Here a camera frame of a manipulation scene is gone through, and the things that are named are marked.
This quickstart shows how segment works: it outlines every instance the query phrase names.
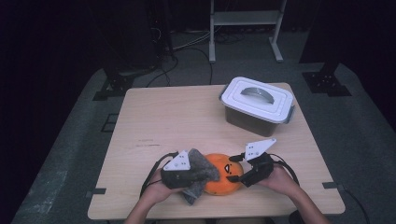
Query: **dark background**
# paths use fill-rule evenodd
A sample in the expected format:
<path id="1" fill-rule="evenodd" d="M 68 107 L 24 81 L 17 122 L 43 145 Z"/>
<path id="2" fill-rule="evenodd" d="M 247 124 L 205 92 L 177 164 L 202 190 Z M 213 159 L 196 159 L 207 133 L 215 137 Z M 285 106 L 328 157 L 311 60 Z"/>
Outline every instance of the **dark background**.
<path id="1" fill-rule="evenodd" d="M 158 62 L 161 51 L 152 45 L 149 27 L 163 26 L 160 3 L 1 1 L 2 221 L 9 222 L 18 210 L 91 75 L 102 67 L 147 68 Z M 219 0 L 216 7 L 228 3 Z M 394 3 L 326 0 L 318 5 L 319 0 L 287 5 L 283 31 L 312 28 L 301 63 L 339 59 L 358 75 L 395 128 Z M 271 9 L 277 2 L 232 0 L 230 7 Z M 128 8 L 131 19 L 124 23 Z M 170 11 L 172 30 L 208 28 L 208 0 L 170 0 Z"/>

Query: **wooden table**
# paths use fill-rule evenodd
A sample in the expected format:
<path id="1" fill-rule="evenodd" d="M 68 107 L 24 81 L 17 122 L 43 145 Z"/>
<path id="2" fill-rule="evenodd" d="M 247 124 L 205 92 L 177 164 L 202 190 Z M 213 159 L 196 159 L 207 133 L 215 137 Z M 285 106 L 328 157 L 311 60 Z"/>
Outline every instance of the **wooden table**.
<path id="1" fill-rule="evenodd" d="M 273 85 L 291 91 L 286 83 Z M 126 218 L 154 162 L 169 152 L 197 148 L 202 154 L 231 156 L 244 152 L 246 143 L 268 139 L 225 120 L 224 105 L 219 101 L 223 88 L 128 90 L 96 185 L 106 193 L 92 196 L 89 218 Z M 332 182 L 332 177 L 295 99 L 294 104 L 292 121 L 276 128 L 272 137 L 277 142 L 268 152 L 282 157 L 293 168 L 301 187 L 324 214 L 341 214 L 345 205 L 337 189 L 323 188 L 322 183 Z M 242 165 L 245 171 L 250 170 L 247 162 Z M 286 196 L 252 186 L 228 196 L 204 193 L 193 206 L 174 194 L 156 204 L 148 218 L 274 217 L 289 215 L 295 209 Z"/>

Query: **black cable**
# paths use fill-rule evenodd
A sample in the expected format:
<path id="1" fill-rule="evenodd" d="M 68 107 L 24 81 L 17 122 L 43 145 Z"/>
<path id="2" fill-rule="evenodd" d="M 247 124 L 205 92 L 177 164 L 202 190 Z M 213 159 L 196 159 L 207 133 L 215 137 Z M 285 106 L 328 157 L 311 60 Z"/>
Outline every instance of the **black cable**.
<path id="1" fill-rule="evenodd" d="M 268 153 L 268 155 L 270 156 L 276 156 L 278 157 L 280 160 L 282 160 L 283 162 L 285 162 L 285 160 L 283 160 L 280 156 L 276 155 L 276 154 L 272 154 L 272 153 Z"/>
<path id="2" fill-rule="evenodd" d="M 152 166 L 152 168 L 151 168 L 151 170 L 150 170 L 150 172 L 148 174 L 148 177 L 146 178 L 145 182 L 142 185 L 142 189 L 140 190 L 139 198 L 142 197 L 143 192 L 145 192 L 146 188 L 150 185 L 149 181 L 152 178 L 152 176 L 154 175 L 155 171 L 158 169 L 158 166 L 160 166 L 161 161 L 163 161 L 166 157 L 174 158 L 177 155 L 178 155 L 178 152 L 168 153 L 168 154 L 162 156 L 158 161 L 156 161 L 154 163 L 154 165 Z"/>
<path id="3" fill-rule="evenodd" d="M 355 195 L 353 195 L 352 192 L 351 192 L 349 189 L 345 188 L 344 185 L 342 185 L 342 184 L 337 184 L 337 189 L 338 189 L 338 191 L 345 192 L 345 193 L 349 194 L 349 196 L 350 196 L 350 197 L 358 204 L 358 206 L 361 208 L 361 211 L 362 211 L 363 214 L 364 214 L 364 218 L 366 219 L 366 223 L 367 223 L 367 224 L 370 224 L 370 218 L 369 218 L 369 216 L 368 216 L 366 210 L 364 209 L 363 205 L 361 204 L 361 202 L 359 202 L 358 198 L 356 198 Z"/>
<path id="4" fill-rule="evenodd" d="M 300 186 L 300 181 L 298 180 L 297 175 L 294 173 L 293 169 L 291 169 L 291 167 L 287 163 L 285 163 L 283 160 L 282 161 L 264 161 L 264 162 L 260 162 L 260 163 L 254 164 L 253 165 L 253 169 L 254 168 L 259 168 L 259 167 L 264 166 L 264 165 L 269 165 L 269 164 L 272 164 L 272 165 L 279 164 L 279 165 L 285 167 L 286 170 L 290 173 L 291 178 L 294 180 L 294 182 L 296 182 L 296 184 L 298 186 Z"/>
<path id="5" fill-rule="evenodd" d="M 162 181 L 162 179 L 159 179 L 159 180 L 156 180 L 156 181 L 154 181 L 154 182 L 148 183 L 147 187 L 150 186 L 150 185 L 152 185 L 152 184 L 158 183 L 158 182 L 160 182 L 160 181 Z"/>
<path id="6" fill-rule="evenodd" d="M 166 76 L 166 77 L 167 77 L 166 80 L 167 80 L 167 82 L 168 82 L 168 85 L 170 85 L 170 79 L 169 79 L 169 76 L 167 75 L 167 73 L 170 72 L 170 71 L 172 71 L 172 70 L 174 70 L 174 69 L 177 67 L 177 65 L 178 65 L 178 58 L 177 58 L 176 56 L 173 56 L 173 58 L 174 58 L 175 61 L 176 61 L 175 65 L 173 65 L 173 67 L 170 68 L 169 70 L 163 71 L 161 74 L 159 74 L 158 76 L 154 77 L 154 78 L 147 84 L 146 88 L 147 88 L 153 81 L 155 81 L 155 79 L 157 79 L 158 77 L 161 77 L 161 76 Z"/>
<path id="7" fill-rule="evenodd" d="M 164 72 L 164 75 L 165 75 L 165 78 L 166 78 L 166 86 L 170 87 L 171 86 L 171 78 L 168 76 L 167 71 L 165 71 L 163 69 L 163 65 L 162 64 L 161 64 L 161 70 Z"/>
<path id="8" fill-rule="evenodd" d="M 197 32 L 189 32 L 189 31 L 180 31 L 178 32 L 183 35 L 195 35 L 195 36 L 203 36 L 203 34 L 207 34 L 207 31 L 197 31 Z"/>

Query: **lid handle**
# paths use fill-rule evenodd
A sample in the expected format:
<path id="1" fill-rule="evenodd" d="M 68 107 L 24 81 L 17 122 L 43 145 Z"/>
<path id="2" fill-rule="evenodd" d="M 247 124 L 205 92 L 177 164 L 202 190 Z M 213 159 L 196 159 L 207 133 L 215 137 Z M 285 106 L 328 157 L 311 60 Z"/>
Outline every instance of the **lid handle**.
<path id="1" fill-rule="evenodd" d="M 248 96 L 260 96 L 265 103 L 268 103 L 270 105 L 274 104 L 274 97 L 268 92 L 260 88 L 256 87 L 249 87 L 245 88 L 244 90 L 241 91 L 242 95 L 248 95 Z"/>

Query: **container lid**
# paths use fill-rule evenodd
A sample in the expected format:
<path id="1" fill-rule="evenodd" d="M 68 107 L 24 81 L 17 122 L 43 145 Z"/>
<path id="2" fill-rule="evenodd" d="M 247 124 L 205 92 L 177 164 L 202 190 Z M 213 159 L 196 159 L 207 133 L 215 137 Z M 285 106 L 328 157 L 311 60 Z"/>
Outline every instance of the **container lid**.
<path id="1" fill-rule="evenodd" d="M 273 123 L 288 120 L 293 95 L 279 87 L 245 77 L 235 77 L 220 96 L 224 105 Z"/>

